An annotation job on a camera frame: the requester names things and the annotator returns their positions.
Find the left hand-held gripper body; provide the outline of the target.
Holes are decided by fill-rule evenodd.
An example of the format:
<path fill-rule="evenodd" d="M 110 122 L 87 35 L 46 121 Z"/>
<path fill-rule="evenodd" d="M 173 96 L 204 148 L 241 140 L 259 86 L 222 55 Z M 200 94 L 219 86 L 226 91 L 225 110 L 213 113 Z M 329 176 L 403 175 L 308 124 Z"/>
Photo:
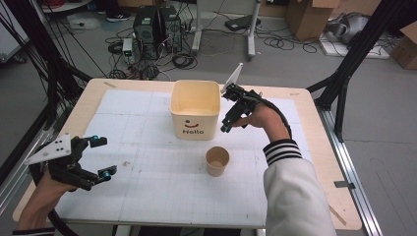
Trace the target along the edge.
<path fill-rule="evenodd" d="M 86 171 L 79 163 L 87 147 L 89 144 L 86 138 L 72 137 L 66 133 L 43 146 L 25 164 L 34 167 L 36 164 L 47 163 L 54 180 L 89 191 L 100 181 L 98 174 Z"/>

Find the cream plastic bin smiley print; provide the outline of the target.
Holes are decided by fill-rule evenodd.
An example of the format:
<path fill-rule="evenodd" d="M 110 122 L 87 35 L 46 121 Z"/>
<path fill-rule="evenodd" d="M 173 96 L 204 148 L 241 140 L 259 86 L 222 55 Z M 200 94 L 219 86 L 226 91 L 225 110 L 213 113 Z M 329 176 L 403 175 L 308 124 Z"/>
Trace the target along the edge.
<path fill-rule="evenodd" d="M 178 139 L 212 140 L 220 112 L 218 83 L 194 80 L 175 82 L 171 93 L 170 112 Z"/>

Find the brown paper cup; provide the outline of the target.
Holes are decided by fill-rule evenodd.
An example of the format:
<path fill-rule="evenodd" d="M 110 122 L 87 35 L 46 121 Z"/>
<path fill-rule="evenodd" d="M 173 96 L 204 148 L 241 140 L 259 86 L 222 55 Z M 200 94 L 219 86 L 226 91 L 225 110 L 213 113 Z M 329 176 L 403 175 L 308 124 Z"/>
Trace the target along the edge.
<path fill-rule="evenodd" d="M 223 174 L 230 160 L 229 152 L 224 147 L 212 147 L 206 153 L 208 174 L 219 177 Z"/>

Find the person's right hand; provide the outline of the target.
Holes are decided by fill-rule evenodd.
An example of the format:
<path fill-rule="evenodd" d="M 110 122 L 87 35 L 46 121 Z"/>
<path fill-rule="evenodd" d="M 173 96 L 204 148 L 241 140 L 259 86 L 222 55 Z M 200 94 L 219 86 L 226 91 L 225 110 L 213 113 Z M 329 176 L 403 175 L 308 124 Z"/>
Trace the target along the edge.
<path fill-rule="evenodd" d="M 280 116 L 264 104 L 258 104 L 251 115 L 240 118 L 233 124 L 233 127 L 246 125 L 262 128 L 271 143 L 290 138 L 289 132 Z"/>

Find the person's left hand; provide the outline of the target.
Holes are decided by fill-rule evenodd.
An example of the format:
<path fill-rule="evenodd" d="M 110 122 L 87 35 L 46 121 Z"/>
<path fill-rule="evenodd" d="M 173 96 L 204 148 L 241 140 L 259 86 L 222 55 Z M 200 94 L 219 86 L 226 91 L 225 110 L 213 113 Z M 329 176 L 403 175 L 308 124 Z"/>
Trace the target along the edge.
<path fill-rule="evenodd" d="M 57 206 L 62 196 L 76 190 L 76 186 L 54 180 L 49 169 L 46 169 L 30 197 L 28 206 L 33 207 L 35 211 L 50 212 Z"/>

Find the white metal stand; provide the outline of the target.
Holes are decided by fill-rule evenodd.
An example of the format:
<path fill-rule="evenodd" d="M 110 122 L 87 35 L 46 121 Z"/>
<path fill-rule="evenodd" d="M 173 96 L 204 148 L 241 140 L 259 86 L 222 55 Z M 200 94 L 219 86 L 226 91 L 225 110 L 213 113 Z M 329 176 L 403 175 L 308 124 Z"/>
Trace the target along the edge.
<path fill-rule="evenodd" d="M 194 35 L 193 44 L 191 47 L 192 52 L 197 55 L 200 50 L 201 45 L 201 39 L 202 39 L 202 33 L 203 33 L 203 25 L 201 24 L 201 14 L 202 14 L 202 8 L 201 8 L 201 2 L 202 0 L 196 0 L 196 7 L 197 7 L 197 13 L 196 13 L 196 31 Z M 257 18 L 259 11 L 261 9 L 262 0 L 255 0 L 255 6 L 254 11 L 252 15 L 252 21 L 250 24 L 250 28 L 248 30 L 247 35 L 247 46 L 248 46 L 248 60 L 251 60 L 256 55 L 255 50 L 255 30 L 257 25 Z"/>

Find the grey power supply box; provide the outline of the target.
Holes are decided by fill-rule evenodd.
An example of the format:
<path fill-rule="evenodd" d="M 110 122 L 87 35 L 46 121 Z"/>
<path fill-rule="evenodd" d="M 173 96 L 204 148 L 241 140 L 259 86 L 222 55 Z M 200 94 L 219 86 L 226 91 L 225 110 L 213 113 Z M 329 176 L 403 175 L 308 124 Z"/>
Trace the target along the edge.
<path fill-rule="evenodd" d="M 126 64 L 131 65 L 135 62 L 132 38 L 123 39 L 122 53 Z"/>

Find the wooden table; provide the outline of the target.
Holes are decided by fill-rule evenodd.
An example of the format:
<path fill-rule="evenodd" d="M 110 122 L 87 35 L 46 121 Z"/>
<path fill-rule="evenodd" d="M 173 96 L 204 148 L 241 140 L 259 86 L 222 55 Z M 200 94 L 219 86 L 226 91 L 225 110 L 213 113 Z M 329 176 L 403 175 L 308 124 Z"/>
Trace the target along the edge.
<path fill-rule="evenodd" d="M 171 102 L 171 93 L 174 83 L 175 82 L 123 81 L 105 79 L 92 80 L 89 82 L 81 98 L 77 102 L 60 136 L 69 133 L 72 137 L 91 137 L 86 133 L 89 122 L 93 118 L 93 115 L 95 114 L 103 96 L 107 91 L 111 89 L 166 92 L 169 94 Z M 311 161 L 314 165 L 317 178 L 325 192 L 328 204 L 331 205 L 346 221 L 346 225 L 342 225 L 340 221 L 332 213 L 330 213 L 336 233 L 340 229 L 359 228 L 360 219 L 356 212 L 355 205 L 350 199 L 347 191 L 344 189 L 335 188 L 333 184 L 334 181 L 340 180 L 341 171 L 335 159 L 335 155 L 330 147 L 330 143 L 325 134 L 325 130 L 319 119 L 319 115 L 314 107 L 310 94 L 300 88 L 267 88 L 266 96 L 272 100 L 272 106 L 268 107 L 273 109 L 282 119 L 284 126 L 289 132 L 289 139 L 297 143 L 302 157 Z M 223 111 L 223 108 L 223 103 L 220 100 L 220 112 L 218 119 Z M 34 167 L 40 171 L 41 179 L 44 171 L 48 169 L 48 164 L 40 163 L 36 164 Z M 174 224 L 139 225 L 183 226 Z M 204 227 L 216 230 L 221 228 L 237 228 L 213 226 Z"/>

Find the large cardboard box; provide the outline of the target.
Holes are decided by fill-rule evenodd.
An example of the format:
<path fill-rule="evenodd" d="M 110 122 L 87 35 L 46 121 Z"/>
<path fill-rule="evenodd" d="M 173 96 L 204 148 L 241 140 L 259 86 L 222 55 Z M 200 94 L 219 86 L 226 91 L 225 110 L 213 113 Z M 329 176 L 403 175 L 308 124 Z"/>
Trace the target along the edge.
<path fill-rule="evenodd" d="M 319 38 L 340 0 L 289 0 L 285 21 L 300 41 Z"/>

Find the black and white shoe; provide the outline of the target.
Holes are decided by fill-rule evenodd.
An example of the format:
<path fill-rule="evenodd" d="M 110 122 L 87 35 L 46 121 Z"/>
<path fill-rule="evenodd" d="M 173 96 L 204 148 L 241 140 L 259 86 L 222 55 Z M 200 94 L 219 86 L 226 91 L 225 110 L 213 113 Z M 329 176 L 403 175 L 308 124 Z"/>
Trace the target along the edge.
<path fill-rule="evenodd" d="M 130 20 L 132 15 L 130 13 L 119 13 L 116 15 L 109 15 L 106 20 L 110 23 L 123 22 Z"/>

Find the grey tape strip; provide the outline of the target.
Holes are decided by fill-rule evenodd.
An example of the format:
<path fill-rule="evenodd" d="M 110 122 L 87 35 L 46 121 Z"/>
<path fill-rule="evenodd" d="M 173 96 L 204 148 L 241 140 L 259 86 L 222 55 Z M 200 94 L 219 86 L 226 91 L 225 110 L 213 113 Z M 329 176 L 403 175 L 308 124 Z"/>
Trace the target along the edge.
<path fill-rule="evenodd" d="M 349 190 L 355 189 L 355 185 L 348 181 L 334 181 L 333 182 L 335 188 L 347 188 Z"/>

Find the thin wooden strip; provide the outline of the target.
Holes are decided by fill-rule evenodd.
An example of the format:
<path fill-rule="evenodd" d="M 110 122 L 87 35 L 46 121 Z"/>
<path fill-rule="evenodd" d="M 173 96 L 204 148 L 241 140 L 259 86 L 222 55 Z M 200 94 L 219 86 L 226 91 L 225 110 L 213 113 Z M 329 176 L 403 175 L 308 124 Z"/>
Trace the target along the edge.
<path fill-rule="evenodd" d="M 328 205 L 330 212 L 340 221 L 342 225 L 346 225 L 346 221 L 343 219 L 343 217 L 331 206 Z"/>

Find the white round table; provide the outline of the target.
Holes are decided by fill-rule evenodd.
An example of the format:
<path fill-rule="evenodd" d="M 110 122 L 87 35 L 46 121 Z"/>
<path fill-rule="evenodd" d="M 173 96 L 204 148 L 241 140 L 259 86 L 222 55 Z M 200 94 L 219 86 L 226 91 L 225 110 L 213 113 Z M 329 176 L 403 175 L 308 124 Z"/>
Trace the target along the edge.
<path fill-rule="evenodd" d="M 91 0 L 63 0 L 63 3 L 58 4 L 57 6 L 41 4 L 41 10 L 45 14 L 60 13 L 85 7 L 90 1 Z"/>

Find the small cardboard box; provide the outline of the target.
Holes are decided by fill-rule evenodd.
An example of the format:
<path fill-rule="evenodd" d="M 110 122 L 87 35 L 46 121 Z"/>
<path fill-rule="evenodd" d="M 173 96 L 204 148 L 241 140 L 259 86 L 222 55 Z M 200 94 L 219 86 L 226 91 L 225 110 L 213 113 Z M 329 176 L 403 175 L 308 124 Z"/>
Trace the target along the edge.
<path fill-rule="evenodd" d="M 406 70 L 417 71 L 417 21 L 400 30 L 404 37 L 390 56 Z"/>

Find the aluminium rail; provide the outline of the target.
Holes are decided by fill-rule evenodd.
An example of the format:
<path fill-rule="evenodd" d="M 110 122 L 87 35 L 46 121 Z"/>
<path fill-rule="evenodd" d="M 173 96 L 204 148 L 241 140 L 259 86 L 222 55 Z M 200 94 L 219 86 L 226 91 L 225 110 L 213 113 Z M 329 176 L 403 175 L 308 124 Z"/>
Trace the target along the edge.
<path fill-rule="evenodd" d="M 368 236 L 384 236 L 350 157 L 347 146 L 344 141 L 339 139 L 333 129 L 333 126 L 335 125 L 333 115 L 330 111 L 325 111 L 321 108 L 318 108 L 318 114 L 327 132 L 335 158 L 344 177 L 343 181 L 351 182 L 356 187 L 353 190 L 348 190 L 362 221 L 362 228 L 366 231 Z"/>
<path fill-rule="evenodd" d="M 24 164 L 38 147 L 54 137 L 54 130 L 40 129 L 29 142 L 21 148 L 18 161 L 6 180 L 0 185 L 0 215 L 14 210 L 30 184 L 29 168 Z"/>

